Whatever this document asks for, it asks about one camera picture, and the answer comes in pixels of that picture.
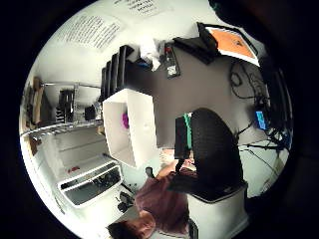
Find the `white cardboard box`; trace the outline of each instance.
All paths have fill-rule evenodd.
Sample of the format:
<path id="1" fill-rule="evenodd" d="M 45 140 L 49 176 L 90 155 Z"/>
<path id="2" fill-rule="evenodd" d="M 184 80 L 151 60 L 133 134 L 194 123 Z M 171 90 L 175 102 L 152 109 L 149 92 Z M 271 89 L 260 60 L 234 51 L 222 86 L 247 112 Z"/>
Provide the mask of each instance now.
<path id="1" fill-rule="evenodd" d="M 125 112 L 129 129 L 123 125 Z M 103 119 L 111 157 L 139 168 L 158 153 L 151 96 L 123 89 L 103 101 Z"/>

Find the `white cabinet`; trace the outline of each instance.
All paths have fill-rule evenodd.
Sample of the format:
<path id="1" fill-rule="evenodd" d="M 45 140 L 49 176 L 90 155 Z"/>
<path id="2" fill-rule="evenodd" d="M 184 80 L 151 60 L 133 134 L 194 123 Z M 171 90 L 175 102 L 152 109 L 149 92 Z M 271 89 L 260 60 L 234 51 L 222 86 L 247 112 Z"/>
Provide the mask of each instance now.
<path id="1" fill-rule="evenodd" d="M 123 114 L 129 117 L 129 128 Z M 103 119 L 110 155 L 128 166 L 139 168 L 158 153 L 151 96 L 123 89 L 103 101 Z"/>

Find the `desk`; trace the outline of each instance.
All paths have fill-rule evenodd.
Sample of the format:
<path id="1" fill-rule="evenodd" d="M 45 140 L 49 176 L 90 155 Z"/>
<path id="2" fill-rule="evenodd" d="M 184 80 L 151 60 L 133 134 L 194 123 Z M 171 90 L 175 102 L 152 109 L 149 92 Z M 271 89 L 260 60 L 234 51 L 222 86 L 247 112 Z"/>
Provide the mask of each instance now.
<path id="1" fill-rule="evenodd" d="M 217 112 L 233 132 L 246 128 L 254 119 L 253 100 L 237 98 L 228 79 L 231 63 L 239 60 L 220 57 L 207 66 L 183 50 L 174 48 L 174 51 L 181 72 L 179 77 L 168 80 L 163 64 L 155 72 L 132 64 L 126 72 L 129 87 L 154 98 L 158 147 L 174 147 L 174 120 L 200 107 Z M 256 66 L 246 62 L 243 65 L 248 73 L 261 79 Z M 236 90 L 241 96 L 252 96 L 245 79 Z M 265 133 L 253 125 L 240 135 L 238 144 L 265 139 Z"/>

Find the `office chair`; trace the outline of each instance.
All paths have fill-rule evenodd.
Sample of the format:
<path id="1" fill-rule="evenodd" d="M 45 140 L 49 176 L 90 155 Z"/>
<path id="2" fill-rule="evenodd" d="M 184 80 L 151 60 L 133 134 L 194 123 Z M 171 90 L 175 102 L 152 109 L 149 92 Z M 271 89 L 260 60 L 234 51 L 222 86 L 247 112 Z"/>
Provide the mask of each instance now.
<path id="1" fill-rule="evenodd" d="M 209 109 L 197 109 L 190 124 L 197 178 L 178 174 L 168 190 L 213 203 L 247 187 L 236 140 L 219 115 Z"/>

